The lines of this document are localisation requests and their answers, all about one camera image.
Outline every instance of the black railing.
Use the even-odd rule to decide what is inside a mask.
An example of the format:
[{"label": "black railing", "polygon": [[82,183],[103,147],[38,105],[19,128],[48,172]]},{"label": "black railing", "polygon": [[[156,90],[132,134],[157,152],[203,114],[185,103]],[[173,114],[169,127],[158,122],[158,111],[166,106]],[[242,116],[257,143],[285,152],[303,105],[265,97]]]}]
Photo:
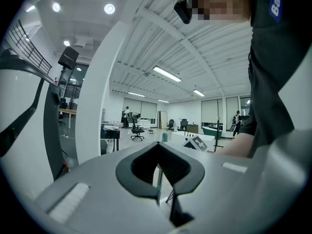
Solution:
[{"label": "black railing", "polygon": [[26,34],[20,20],[16,25],[13,25],[11,30],[8,33],[11,40],[15,43],[15,45],[21,50],[21,52],[41,71],[48,74],[51,65],[48,61],[40,54],[38,49],[34,46],[34,44],[29,39]]}]

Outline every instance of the floor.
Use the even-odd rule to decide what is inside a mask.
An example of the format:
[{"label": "floor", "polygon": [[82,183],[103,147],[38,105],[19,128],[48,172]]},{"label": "floor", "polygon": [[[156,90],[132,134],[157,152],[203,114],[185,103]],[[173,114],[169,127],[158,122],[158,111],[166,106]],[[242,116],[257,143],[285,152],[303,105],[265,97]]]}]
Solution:
[{"label": "floor", "polygon": [[[77,153],[76,153],[76,142],[75,142],[75,119],[72,119],[71,121],[71,129],[68,129],[68,119],[64,118],[62,119],[63,122],[66,123],[66,125],[61,125],[59,127],[59,136],[60,136],[60,142],[61,147],[64,152],[67,153],[67,155],[63,154],[65,161],[67,162],[68,166],[71,170],[75,169],[78,164],[77,159]],[[166,131],[165,129],[158,129],[153,128],[154,133],[148,134],[148,131],[145,131],[141,135],[145,137],[143,141],[161,141],[162,140],[162,134],[168,133],[168,140],[171,139],[171,131]],[[135,146],[137,143],[140,143],[140,139],[132,140],[130,136],[132,136],[131,128],[129,129],[120,129],[120,139],[119,139],[119,150],[122,151],[122,149]],[[220,139],[218,141],[219,146],[225,146],[231,142],[230,139]],[[107,143],[105,140],[101,140],[101,152],[106,153],[106,147]],[[154,180],[153,180],[153,186],[157,186],[157,179],[158,179],[158,173],[159,169],[156,168],[154,172]],[[169,181],[167,180],[166,176],[163,175],[162,178],[162,187],[161,187],[161,196],[160,196],[160,209],[161,211],[169,217],[170,210],[171,210],[171,202],[170,200],[168,203],[166,203],[166,199],[168,198],[170,192],[172,191],[172,186],[170,185]]]}]

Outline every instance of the white floor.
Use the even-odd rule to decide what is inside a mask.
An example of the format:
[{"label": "white floor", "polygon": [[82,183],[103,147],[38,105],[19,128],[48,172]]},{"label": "white floor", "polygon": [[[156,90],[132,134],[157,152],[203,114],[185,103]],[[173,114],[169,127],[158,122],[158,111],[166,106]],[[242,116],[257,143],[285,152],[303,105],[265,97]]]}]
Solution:
[{"label": "white floor", "polygon": [[[171,140],[171,131],[166,131],[166,129],[159,129],[159,128],[152,128],[153,134],[149,134],[148,130],[144,130],[145,132],[141,134],[141,136],[144,136],[145,139],[143,139],[143,142],[153,142],[153,141],[161,141],[162,140],[162,134],[168,133],[168,141]],[[141,143],[142,141],[140,139],[132,140],[130,136],[133,136],[134,134],[131,132],[131,128],[128,129],[120,129],[120,139],[119,139],[119,151],[122,151],[122,149],[135,146],[138,143]],[[231,142],[230,139],[220,139],[218,141],[219,146],[225,146]],[[158,173],[159,169],[156,168],[154,172],[154,180],[153,180],[153,186],[157,186],[157,179],[158,179]],[[160,197],[160,209],[161,211],[169,217],[170,211],[171,211],[171,200],[166,203],[166,199],[169,196],[170,192],[172,191],[172,186],[170,185],[169,181],[167,180],[166,176],[163,175],[162,179],[162,187],[161,187],[161,197]]]}]

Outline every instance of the person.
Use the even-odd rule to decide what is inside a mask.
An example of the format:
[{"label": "person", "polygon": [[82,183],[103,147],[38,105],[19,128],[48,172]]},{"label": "person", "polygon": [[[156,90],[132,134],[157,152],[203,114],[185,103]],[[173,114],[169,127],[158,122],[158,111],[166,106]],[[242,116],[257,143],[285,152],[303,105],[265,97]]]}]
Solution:
[{"label": "person", "polygon": [[294,129],[278,92],[294,74],[311,45],[310,0],[189,0],[204,20],[249,21],[253,28],[248,74],[249,120],[219,153],[253,157],[258,147]]},{"label": "person", "polygon": [[233,131],[233,139],[235,139],[235,134],[237,133],[237,136],[239,134],[240,125],[242,122],[242,116],[240,116],[240,111],[238,110],[236,112],[236,115],[233,117],[233,124],[235,124],[235,128]]},{"label": "person", "polygon": [[128,121],[129,113],[130,113],[129,107],[127,106],[123,115],[123,128],[129,127],[129,121]]}]

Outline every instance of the person in white shirt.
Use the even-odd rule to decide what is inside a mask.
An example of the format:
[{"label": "person in white shirt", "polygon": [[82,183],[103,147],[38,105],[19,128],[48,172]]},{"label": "person in white shirt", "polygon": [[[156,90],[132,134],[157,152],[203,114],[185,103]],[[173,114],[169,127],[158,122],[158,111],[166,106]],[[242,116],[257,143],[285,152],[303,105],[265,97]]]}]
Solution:
[{"label": "person in white shirt", "polygon": [[126,110],[123,115],[123,128],[129,127],[129,121],[128,121],[129,113],[130,113],[129,107],[126,107]]}]

